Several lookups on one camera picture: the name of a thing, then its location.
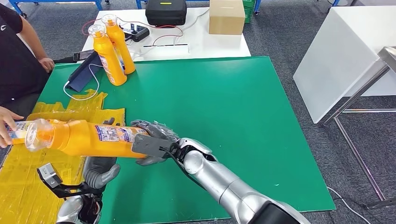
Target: cardboard box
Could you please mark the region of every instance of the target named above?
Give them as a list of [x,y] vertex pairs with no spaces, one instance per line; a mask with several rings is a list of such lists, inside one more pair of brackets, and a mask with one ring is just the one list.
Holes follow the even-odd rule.
[[242,0],[210,0],[209,34],[241,35],[244,24]]

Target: robotic arm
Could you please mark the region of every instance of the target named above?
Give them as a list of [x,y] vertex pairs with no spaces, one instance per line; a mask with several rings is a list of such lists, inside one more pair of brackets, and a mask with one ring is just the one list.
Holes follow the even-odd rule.
[[[273,200],[243,182],[199,141],[179,138],[172,130],[159,123],[137,120],[131,125],[143,128],[150,134],[135,136],[132,150],[148,155],[136,161],[139,165],[146,166],[168,158],[173,159],[181,171],[206,190],[238,224],[309,224],[290,205]],[[60,178],[54,176],[54,170],[52,176],[44,178],[42,174],[51,173],[51,170],[44,172],[42,168],[37,169],[43,182],[59,198],[71,196],[60,209],[57,224],[97,224],[102,208],[101,193],[106,183],[118,174],[119,169],[114,158],[88,157],[88,164],[86,163],[83,171],[85,182],[78,185],[81,188],[77,193],[70,192],[76,186],[70,188],[57,181]]]
[[176,143],[160,142],[149,136],[137,135],[133,150],[150,156],[171,157],[238,224],[309,224],[290,205],[275,201],[243,182],[199,141],[181,138]]

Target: gray carpet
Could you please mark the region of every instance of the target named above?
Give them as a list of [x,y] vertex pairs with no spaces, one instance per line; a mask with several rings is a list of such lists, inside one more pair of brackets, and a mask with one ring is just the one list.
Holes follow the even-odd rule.
[[[104,10],[134,9],[133,0],[110,0]],[[189,7],[206,7],[208,2],[189,2]],[[328,127],[314,125],[305,108],[292,76],[319,30],[329,3],[325,0],[264,0],[260,13],[246,24],[244,35],[254,56],[268,55],[275,66],[300,126],[318,163],[326,184],[343,197],[349,205],[372,224],[395,224],[396,206],[367,211],[363,204],[378,198],[356,162],[334,122]],[[35,27],[49,56],[57,59],[81,50],[85,37],[80,28],[96,17],[92,4],[22,3],[29,22]],[[354,107],[395,107],[395,97],[365,97]],[[385,196],[396,196],[396,117],[392,114],[342,115],[347,131],[372,169]],[[337,210],[304,215],[313,224],[362,224],[340,200]],[[207,223],[233,223],[217,220]]]

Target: person's arm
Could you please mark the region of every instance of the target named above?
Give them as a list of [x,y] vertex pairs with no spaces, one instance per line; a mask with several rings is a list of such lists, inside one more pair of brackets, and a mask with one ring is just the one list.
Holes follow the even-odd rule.
[[20,32],[21,37],[32,49],[39,63],[43,66],[46,72],[49,73],[54,69],[55,66],[54,61],[48,58],[44,48],[41,45],[40,39],[37,36],[37,33],[30,25],[30,23],[22,17],[21,19],[22,19],[22,30]]
[[20,34],[22,39],[32,49],[41,66],[49,73],[54,68],[54,61],[47,57],[37,33],[29,22],[22,18],[16,11],[0,4],[0,17],[4,19],[8,28],[15,34]]

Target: yellow plastic sheet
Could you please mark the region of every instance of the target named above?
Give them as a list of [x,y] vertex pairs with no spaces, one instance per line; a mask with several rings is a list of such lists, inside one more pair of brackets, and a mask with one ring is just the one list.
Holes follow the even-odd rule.
[[[86,95],[73,95],[86,98]],[[125,109],[102,110],[106,93],[99,93],[89,100],[71,99],[66,109],[61,103],[38,102],[27,120],[37,118],[85,119],[103,123],[111,117],[114,124],[125,125]],[[8,153],[0,170],[0,224],[51,224],[55,223],[63,199],[57,198],[40,180],[36,169],[48,162],[59,172],[65,184],[79,184],[82,180],[84,157],[69,156],[58,150],[43,149],[29,152],[23,144],[15,145]]]

